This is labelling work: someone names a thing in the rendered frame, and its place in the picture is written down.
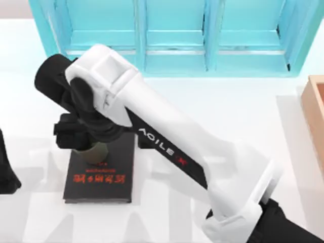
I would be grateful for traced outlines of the black book with red lettering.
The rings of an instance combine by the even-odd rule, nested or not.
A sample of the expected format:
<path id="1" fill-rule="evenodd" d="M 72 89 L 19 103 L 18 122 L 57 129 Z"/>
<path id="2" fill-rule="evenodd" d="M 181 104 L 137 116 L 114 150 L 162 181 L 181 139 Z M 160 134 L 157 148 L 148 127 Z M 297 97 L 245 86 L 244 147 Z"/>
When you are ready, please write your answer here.
<path id="1" fill-rule="evenodd" d="M 106 158 L 99 164 L 92 163 L 92 155 L 71 152 L 63 193 L 67 204 L 132 202 L 135 135 L 124 133 L 92 149 L 105 150 Z"/>

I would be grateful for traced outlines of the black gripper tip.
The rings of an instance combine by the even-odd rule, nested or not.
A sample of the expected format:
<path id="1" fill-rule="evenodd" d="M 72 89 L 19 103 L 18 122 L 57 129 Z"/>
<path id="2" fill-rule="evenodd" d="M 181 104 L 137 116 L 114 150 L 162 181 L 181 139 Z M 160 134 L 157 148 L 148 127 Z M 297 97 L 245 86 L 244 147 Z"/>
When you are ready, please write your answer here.
<path id="1" fill-rule="evenodd" d="M 22 183 L 10 165 L 3 132 L 0 129 L 0 195 L 14 194 L 21 186 Z"/>

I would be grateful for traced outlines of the light blue rack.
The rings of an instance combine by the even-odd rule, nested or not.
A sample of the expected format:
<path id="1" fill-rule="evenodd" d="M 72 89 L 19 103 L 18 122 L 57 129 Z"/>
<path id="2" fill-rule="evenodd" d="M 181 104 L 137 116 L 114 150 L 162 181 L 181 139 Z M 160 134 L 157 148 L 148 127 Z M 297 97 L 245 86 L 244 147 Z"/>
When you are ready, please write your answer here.
<path id="1" fill-rule="evenodd" d="M 324 0 L 28 0 L 46 55 L 95 44 L 150 77 L 297 76 Z"/>

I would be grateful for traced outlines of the salmon-coloured shallow box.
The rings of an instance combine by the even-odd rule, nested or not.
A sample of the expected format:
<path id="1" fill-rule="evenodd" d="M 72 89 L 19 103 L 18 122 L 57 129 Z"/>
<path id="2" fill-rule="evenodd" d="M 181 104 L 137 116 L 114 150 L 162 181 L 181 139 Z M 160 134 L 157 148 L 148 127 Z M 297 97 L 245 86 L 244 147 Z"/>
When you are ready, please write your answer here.
<path id="1" fill-rule="evenodd" d="M 308 77 L 301 95 L 301 103 L 319 167 L 324 175 L 324 74 Z"/>

